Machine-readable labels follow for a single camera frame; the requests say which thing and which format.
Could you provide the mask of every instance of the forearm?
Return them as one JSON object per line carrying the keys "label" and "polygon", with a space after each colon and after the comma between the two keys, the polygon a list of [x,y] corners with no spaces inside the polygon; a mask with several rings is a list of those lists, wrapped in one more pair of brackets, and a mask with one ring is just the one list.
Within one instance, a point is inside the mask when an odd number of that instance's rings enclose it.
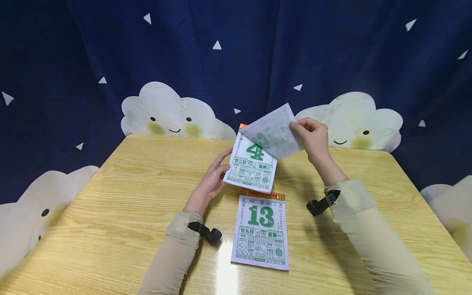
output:
{"label": "forearm", "polygon": [[325,186],[335,185],[349,179],[329,154],[325,156],[312,155],[309,159]]}
{"label": "forearm", "polygon": [[144,276],[139,295],[179,294],[184,275],[194,259],[200,241],[200,235],[187,227],[193,221],[202,222],[202,217],[183,211],[174,217]]}
{"label": "forearm", "polygon": [[364,261],[378,294],[433,294],[420,266],[360,181],[344,181],[327,189],[341,191],[331,206],[334,221]]}

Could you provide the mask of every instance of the green number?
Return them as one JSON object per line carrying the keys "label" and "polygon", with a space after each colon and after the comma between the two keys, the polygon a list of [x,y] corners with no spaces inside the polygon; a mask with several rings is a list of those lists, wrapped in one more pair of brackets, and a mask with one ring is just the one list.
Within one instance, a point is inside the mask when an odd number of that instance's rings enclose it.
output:
{"label": "green number", "polygon": [[274,216],[274,211],[272,210],[272,208],[262,207],[261,214],[264,216],[264,217],[259,218],[259,222],[261,223],[261,225],[265,228],[273,227],[274,219],[272,218],[272,216]]}
{"label": "green number", "polygon": [[253,144],[246,149],[246,152],[254,154],[251,156],[251,159],[255,159],[258,161],[262,161],[264,157],[264,153],[262,152],[262,148],[258,144]]}
{"label": "green number", "polygon": [[251,211],[251,220],[248,221],[247,224],[259,225],[259,223],[261,223],[265,228],[271,228],[274,226],[274,219],[272,218],[272,216],[274,216],[274,211],[271,207],[266,206],[261,208],[262,217],[259,218],[259,222],[257,222],[257,206],[252,206],[249,210]]}
{"label": "green number", "polygon": [[251,210],[251,220],[248,221],[248,224],[259,225],[259,222],[257,222],[257,206],[253,206],[249,210]]}

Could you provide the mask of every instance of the black wrist strap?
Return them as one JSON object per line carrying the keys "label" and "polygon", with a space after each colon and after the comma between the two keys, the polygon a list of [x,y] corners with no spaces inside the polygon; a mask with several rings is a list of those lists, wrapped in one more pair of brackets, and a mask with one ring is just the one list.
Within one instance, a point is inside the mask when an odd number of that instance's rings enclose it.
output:
{"label": "black wrist strap", "polygon": [[210,244],[216,245],[221,240],[222,234],[216,228],[210,229],[198,221],[190,222],[187,227],[203,236]]}
{"label": "black wrist strap", "polygon": [[313,216],[318,216],[322,214],[328,207],[336,202],[337,198],[341,194],[341,191],[338,190],[331,190],[328,192],[326,197],[322,198],[321,200],[312,200],[309,201],[306,205],[306,208]]}

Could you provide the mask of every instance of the right hand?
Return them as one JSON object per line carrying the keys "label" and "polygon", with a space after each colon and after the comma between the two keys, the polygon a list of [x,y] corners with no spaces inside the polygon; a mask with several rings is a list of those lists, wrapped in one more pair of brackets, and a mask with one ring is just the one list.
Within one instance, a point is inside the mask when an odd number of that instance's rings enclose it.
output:
{"label": "right hand", "polygon": [[328,127],[312,118],[290,122],[290,129],[302,140],[311,164],[323,159],[329,159]]}

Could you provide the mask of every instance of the green number 13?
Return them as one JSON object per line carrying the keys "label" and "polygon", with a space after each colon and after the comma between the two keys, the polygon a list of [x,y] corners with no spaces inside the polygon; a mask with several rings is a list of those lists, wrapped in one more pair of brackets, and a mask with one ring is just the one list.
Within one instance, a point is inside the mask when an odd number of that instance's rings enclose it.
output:
{"label": "green number 13", "polygon": [[274,211],[271,207],[262,207],[261,208],[261,215],[262,217],[259,218],[259,222],[257,222],[257,206],[252,206],[249,208],[251,211],[251,220],[247,222],[247,224],[251,225],[259,225],[259,223],[265,228],[271,228],[274,226]]}

